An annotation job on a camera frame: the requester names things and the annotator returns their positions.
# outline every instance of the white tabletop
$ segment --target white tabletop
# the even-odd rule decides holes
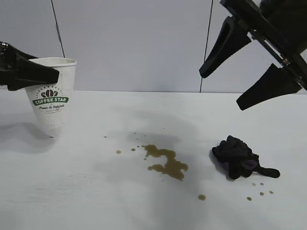
[[[25,92],[0,92],[0,229],[306,229],[306,96],[244,112],[238,96],[75,92],[71,121],[54,140],[33,125]],[[209,152],[228,135],[281,177],[227,180]],[[144,160],[137,146],[149,144],[189,166],[183,181],[147,170],[165,163]]]

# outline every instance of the coffee stain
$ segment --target coffee stain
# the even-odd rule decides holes
[[[198,199],[199,199],[199,200],[205,200],[205,199],[207,199],[207,197],[206,197],[205,195],[203,195],[203,194],[200,194],[200,195],[198,196]]]
[[[158,149],[156,145],[147,145],[144,147],[147,151],[146,157],[152,156],[154,158],[159,158],[165,156],[167,161],[165,165],[154,164],[148,167],[148,170],[155,170],[156,172],[167,174],[177,180],[182,181],[184,174],[181,170],[185,172],[189,169],[188,165],[176,160],[176,153],[168,149]]]

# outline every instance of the white backdrop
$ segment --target white backdrop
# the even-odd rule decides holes
[[[76,89],[199,92],[211,1],[54,0]]]
[[[210,0],[53,1],[66,56],[78,61],[75,89],[199,92]],[[207,54],[228,15],[213,0]],[[50,0],[3,0],[0,22],[0,41],[62,56]],[[202,92],[244,92],[272,62],[254,41],[205,79]]]
[[[37,57],[61,57],[50,0],[1,0],[0,41]]]

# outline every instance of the white paper cup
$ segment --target white paper cup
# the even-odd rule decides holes
[[[36,58],[30,61],[59,71],[58,83],[25,89],[41,128],[50,137],[57,137],[70,114],[77,62],[61,57]]]

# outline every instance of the crumpled black rag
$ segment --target crumpled black rag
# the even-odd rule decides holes
[[[212,153],[221,166],[228,171],[231,179],[235,180],[240,176],[249,177],[252,172],[273,178],[280,176],[277,169],[262,168],[259,156],[254,154],[246,143],[233,136],[222,140],[219,146],[212,149]]]

